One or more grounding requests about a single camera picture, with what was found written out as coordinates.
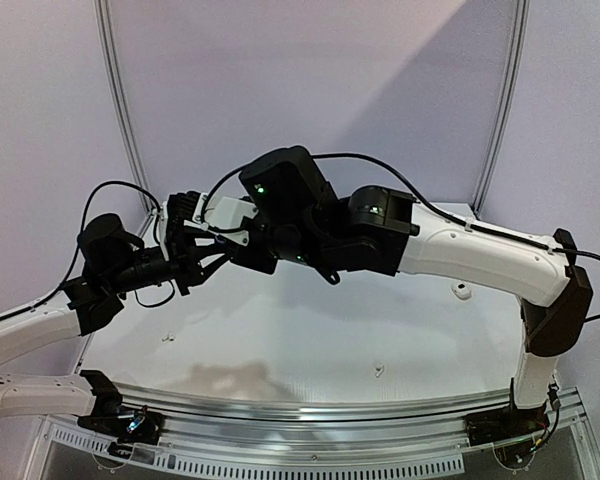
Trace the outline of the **white earbud charging case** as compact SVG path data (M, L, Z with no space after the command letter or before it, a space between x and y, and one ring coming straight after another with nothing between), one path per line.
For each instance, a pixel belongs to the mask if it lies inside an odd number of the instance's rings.
M467 301L472 297L472 290L464 282L456 282L451 285L453 294L461 301Z

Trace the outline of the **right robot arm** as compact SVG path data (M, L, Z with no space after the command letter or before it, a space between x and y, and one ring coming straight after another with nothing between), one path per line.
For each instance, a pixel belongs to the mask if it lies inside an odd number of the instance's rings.
M578 340L593 297L571 234L527 235L460 217L409 185L363 186L340 198L318 164L318 156L293 146L240 169L256 208L254 218L242 221L249 267L267 271L279 260L295 262L331 284L344 271L434 275L515 295L524 343L512 402L496 422L504 435L519 435L546 402L557 361Z

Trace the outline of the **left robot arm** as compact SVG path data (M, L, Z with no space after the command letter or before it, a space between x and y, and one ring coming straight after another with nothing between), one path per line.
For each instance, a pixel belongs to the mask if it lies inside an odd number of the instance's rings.
M229 259L231 247L202 230L176 224L165 244L147 247L113 213L91 220L77 238L84 259L80 276L21 309L0 315L0 368L62 340L108 326L129 292L172 282L181 294L203 284ZM108 434L127 432L140 413L99 370L67 376L16 375L0 369L0 418L68 414Z

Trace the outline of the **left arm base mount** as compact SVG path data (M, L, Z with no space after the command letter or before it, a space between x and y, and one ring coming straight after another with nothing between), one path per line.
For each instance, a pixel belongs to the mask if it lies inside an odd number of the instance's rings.
M83 429L115 437L118 443L157 445L162 435L165 416L147 406L128 408L120 398L98 399L89 415L80 416L77 425Z

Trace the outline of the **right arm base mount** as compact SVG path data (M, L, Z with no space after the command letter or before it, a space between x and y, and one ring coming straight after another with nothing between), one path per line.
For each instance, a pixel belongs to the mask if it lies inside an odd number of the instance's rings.
M543 431L548 423L547 402L539 407L521 409L514 403L463 417L464 431L471 446L524 437Z

